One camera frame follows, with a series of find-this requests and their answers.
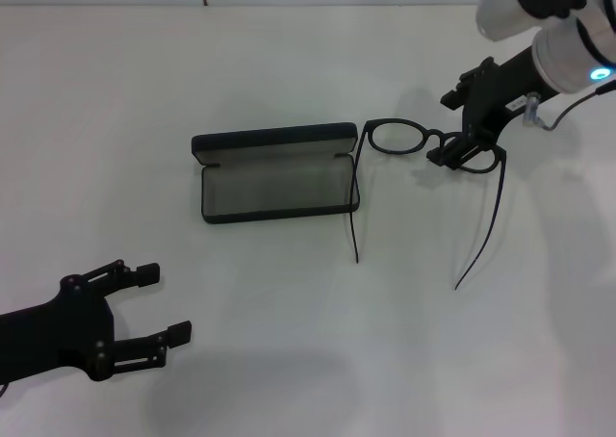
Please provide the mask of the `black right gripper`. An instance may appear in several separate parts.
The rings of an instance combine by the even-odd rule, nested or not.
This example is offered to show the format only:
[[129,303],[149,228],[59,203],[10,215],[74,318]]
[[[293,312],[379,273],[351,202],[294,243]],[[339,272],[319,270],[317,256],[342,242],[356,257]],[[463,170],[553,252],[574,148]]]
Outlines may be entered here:
[[459,76],[453,90],[441,97],[448,109],[463,107],[463,132],[429,129],[438,138],[438,146],[426,158],[434,165],[452,170],[493,170],[495,155],[490,155],[504,127],[524,108],[510,110],[508,105],[537,93],[547,100],[547,83],[533,60],[528,47],[503,64],[487,57],[479,66]]

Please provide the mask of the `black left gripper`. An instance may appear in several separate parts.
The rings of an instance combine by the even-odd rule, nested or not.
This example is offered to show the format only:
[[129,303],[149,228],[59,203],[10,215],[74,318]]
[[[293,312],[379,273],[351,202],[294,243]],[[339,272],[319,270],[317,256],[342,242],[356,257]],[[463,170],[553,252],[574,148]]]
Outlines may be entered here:
[[163,368],[170,349],[190,342],[189,321],[149,336],[115,339],[106,296],[159,283],[157,263],[131,269],[118,259],[81,277],[64,278],[56,296],[41,305],[1,316],[3,384],[61,368],[81,370],[93,381]]

